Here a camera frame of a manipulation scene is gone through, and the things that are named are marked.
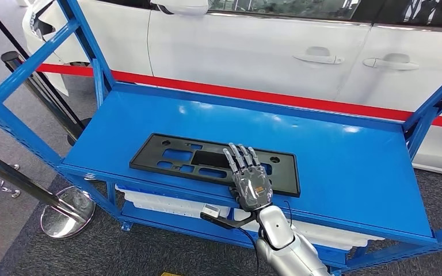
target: white car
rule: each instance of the white car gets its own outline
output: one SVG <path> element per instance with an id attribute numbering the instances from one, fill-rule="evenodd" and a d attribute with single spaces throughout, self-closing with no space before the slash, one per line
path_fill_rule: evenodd
<path id="1" fill-rule="evenodd" d="M 442 0 L 206 1 L 79 4 L 112 70 L 409 111 L 442 84 Z M 29 51 L 65 22 L 37 0 L 22 22 Z M 45 62 L 88 59 L 72 36 Z M 442 172 L 442 127 L 414 164 Z"/>

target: red barrier line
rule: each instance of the red barrier line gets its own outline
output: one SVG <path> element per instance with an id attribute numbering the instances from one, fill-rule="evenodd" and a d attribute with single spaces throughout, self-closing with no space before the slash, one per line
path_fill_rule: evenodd
<path id="1" fill-rule="evenodd" d="M 42 64 L 37 71 L 59 73 L 76 76 L 93 76 L 91 67 Z M 252 101 L 269 102 L 274 104 L 297 106 L 300 108 L 318 109 L 330 112 L 339 112 L 353 115 L 385 118 L 391 120 L 405 121 L 412 112 L 377 108 L 373 106 L 356 105 L 353 103 L 333 102 L 323 99 L 311 99 L 290 95 L 281 95 L 268 92 L 239 89 L 218 85 L 207 85 L 204 83 L 188 82 L 185 80 L 160 78 L 157 76 L 139 75 L 128 72 L 112 71 L 115 79 L 124 82 L 144 83 L 146 85 L 162 86 L 174 89 L 188 90 L 193 92 L 212 94 L 225 97 L 249 99 Z M 442 127 L 442 116 L 433 121 L 433 125 Z"/>

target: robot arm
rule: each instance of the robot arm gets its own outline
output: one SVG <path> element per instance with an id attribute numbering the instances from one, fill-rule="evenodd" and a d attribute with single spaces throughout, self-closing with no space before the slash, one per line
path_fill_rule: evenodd
<path id="1" fill-rule="evenodd" d="M 263 229 L 263 237 L 257 240 L 258 255 L 279 275 L 329 276 L 316 248 L 295 226 L 290 227 L 279 207 L 263 209 L 257 220 Z"/>
<path id="2" fill-rule="evenodd" d="M 261 228 L 256 250 L 279 275 L 329 276 L 314 246 L 294 226 L 289 225 L 279 207 L 272 205 L 272 185 L 255 150 L 248 147 L 247 151 L 239 144 L 242 156 L 237 146 L 233 143 L 229 146 L 237 163 L 227 148 L 223 152 L 233 171 L 235 197 L 241 208 L 251 215 L 242 221 L 233 221 L 219 217 L 219 211 L 205 207 L 201 218 L 227 229 L 239 228 L 256 219 Z"/>

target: blue shelf surface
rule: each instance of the blue shelf surface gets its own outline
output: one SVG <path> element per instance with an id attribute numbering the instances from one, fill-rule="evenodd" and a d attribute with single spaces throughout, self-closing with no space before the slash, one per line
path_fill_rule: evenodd
<path id="1" fill-rule="evenodd" d="M 203 239 L 215 240 L 217 242 L 234 244 L 236 246 L 253 248 L 252 242 L 239 230 L 224 229 L 200 218 L 139 209 L 128 201 L 124 204 L 121 215 L 122 219 L 134 223 L 201 237 Z M 258 238 L 257 233 L 249 233 L 255 240 Z M 346 267 L 347 251 L 319 246 L 317 244 L 314 247 L 318 251 L 318 255 L 324 264 L 340 268 Z"/>
<path id="2" fill-rule="evenodd" d="M 152 133 L 296 155 L 294 219 L 416 244 L 433 238 L 400 124 L 118 83 L 60 169 L 131 189 L 237 207 L 226 186 L 129 168 Z"/>

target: blue metal shelf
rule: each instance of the blue metal shelf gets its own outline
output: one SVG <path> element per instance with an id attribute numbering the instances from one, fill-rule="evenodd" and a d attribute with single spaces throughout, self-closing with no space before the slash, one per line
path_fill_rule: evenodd
<path id="1" fill-rule="evenodd" d="M 290 202 L 297 220 L 401 241 L 370 253 L 359 248 L 351 259 L 344 251 L 317 246 L 335 275 L 442 251 L 442 229 L 430 230 L 411 166 L 431 122 L 442 113 L 442 86 L 408 120 L 398 123 L 117 83 L 77 0 L 57 2 L 68 23 L 0 85 L 0 128 L 88 192 L 125 230 L 142 223 L 250 247 L 239 233 L 197 218 L 138 209 L 129 202 L 117 208 L 115 183 L 238 207 L 225 186 L 130 169 L 129 160 L 138 148 L 158 132 L 292 152 L 301 196 L 276 195 L 276 205 L 288 213 L 283 201 Z M 93 65 L 101 107 L 62 159 L 3 101 L 72 33 Z M 108 196 L 85 181 L 85 175 L 107 181 Z"/>
<path id="2" fill-rule="evenodd" d="M 272 112 L 259 111 L 266 108 Z M 400 125 L 357 117 L 344 124 L 342 117 L 302 109 L 287 114 L 287 108 L 263 103 L 117 84 L 60 169 L 130 189 L 236 207 L 223 185 L 129 168 L 152 132 L 222 143 L 234 140 L 296 155 L 300 198 L 274 197 L 285 211 L 284 201 L 289 201 L 294 218 L 435 243 Z"/>
<path id="3" fill-rule="evenodd" d="M 213 223 L 200 218 L 178 216 L 136 208 L 133 203 L 127 201 L 121 212 L 124 220 L 162 228 L 186 235 L 202 237 L 203 239 L 215 240 L 217 242 L 234 244 L 237 246 L 253 248 L 251 241 L 237 229 L 224 229 Z M 257 233 L 249 232 L 254 238 Z M 333 267 L 346 267 L 347 251 L 315 245 L 319 257 L 325 264 Z"/>

